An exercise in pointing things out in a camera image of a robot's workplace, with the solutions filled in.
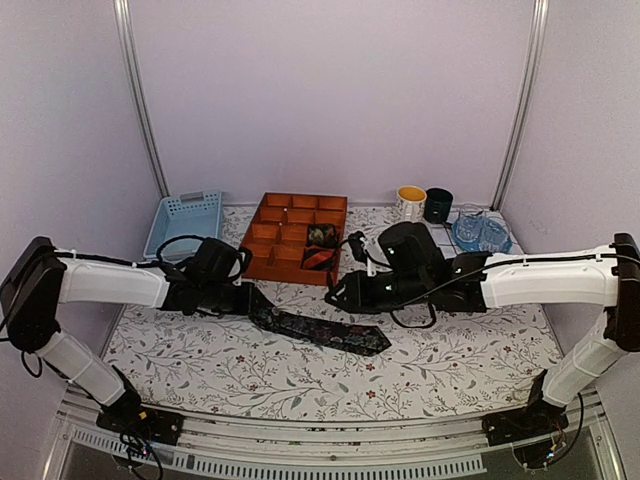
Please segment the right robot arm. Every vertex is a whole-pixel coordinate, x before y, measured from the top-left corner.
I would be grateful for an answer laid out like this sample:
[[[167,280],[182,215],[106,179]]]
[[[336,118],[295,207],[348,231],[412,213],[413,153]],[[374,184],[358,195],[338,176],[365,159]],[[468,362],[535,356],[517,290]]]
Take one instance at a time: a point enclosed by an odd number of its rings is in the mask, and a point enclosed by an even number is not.
[[[511,305],[592,304],[603,311],[558,364],[534,380],[517,427],[537,436],[588,384],[639,349],[639,248],[617,233],[591,250],[546,255],[466,252],[444,256],[427,227],[401,222],[378,238],[388,267],[348,273],[327,303],[349,313],[395,313],[425,303],[448,312],[483,313]]]

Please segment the dark floral necktie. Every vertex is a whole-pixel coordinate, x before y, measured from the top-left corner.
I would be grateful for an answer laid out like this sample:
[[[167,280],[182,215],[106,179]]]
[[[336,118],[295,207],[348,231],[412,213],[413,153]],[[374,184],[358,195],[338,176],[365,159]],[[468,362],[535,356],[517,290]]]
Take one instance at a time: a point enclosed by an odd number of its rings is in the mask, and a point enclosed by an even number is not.
[[[391,346],[391,341],[377,326],[295,315],[276,307],[257,287],[249,284],[247,287],[247,316],[262,330],[365,357],[381,354]]]

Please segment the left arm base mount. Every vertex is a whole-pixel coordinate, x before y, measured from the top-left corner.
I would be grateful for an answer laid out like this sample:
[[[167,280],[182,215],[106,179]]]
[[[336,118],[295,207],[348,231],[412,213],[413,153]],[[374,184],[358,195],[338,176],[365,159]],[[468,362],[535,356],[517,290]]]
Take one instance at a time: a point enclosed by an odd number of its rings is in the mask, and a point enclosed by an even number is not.
[[[155,407],[143,406],[139,393],[119,371],[124,393],[110,406],[102,406],[96,425],[118,434],[137,434],[145,441],[176,446],[185,417]]]

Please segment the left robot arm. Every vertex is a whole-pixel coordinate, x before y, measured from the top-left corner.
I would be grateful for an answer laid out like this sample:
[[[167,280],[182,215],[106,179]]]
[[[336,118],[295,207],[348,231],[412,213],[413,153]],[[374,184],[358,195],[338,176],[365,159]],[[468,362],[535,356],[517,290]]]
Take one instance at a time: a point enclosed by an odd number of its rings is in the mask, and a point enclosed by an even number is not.
[[[205,238],[177,264],[147,263],[56,249],[34,238],[1,284],[6,340],[83,389],[128,434],[148,426],[148,412],[124,374],[63,330],[57,309],[67,303],[138,305],[193,315],[204,310],[243,313],[240,278],[251,252]]]

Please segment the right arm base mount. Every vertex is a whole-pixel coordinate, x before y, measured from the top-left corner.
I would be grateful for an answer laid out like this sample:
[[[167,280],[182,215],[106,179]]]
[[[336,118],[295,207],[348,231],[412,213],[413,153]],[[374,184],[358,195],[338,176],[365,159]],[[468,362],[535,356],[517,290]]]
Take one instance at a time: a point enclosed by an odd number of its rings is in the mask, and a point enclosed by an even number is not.
[[[487,414],[481,427],[490,446],[502,445],[550,434],[568,425],[566,407],[558,407],[543,398],[547,371],[534,378],[524,407]]]

